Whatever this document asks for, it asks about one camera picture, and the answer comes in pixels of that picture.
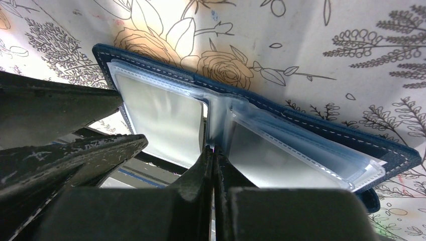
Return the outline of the navy blue card holder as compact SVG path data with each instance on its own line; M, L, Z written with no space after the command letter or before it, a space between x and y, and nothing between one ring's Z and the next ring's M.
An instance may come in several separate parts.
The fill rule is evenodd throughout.
M421 163L417 150L274 103L150 57L105 44L93 55L123 98L123 119L145 152L191 168L220 149L261 188L338 188L372 200L373 187Z

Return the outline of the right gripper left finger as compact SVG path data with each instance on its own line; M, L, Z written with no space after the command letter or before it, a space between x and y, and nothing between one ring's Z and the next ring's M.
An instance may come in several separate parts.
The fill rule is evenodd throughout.
M35 240L209 240L213 151L164 188L72 188Z

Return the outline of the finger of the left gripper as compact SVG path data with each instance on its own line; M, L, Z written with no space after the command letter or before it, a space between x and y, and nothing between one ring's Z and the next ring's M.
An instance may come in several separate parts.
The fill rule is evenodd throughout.
M122 103L114 90L1 72L1 149L47 145L117 112Z
M148 145L143 134L77 139L1 151L1 240L14 240L61 190L99 186Z

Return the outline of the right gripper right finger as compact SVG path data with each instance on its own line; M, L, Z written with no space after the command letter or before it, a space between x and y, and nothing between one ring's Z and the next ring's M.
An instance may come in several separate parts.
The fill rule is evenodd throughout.
M361 200L342 189L259 188L220 148L213 157L217 240L377 240Z

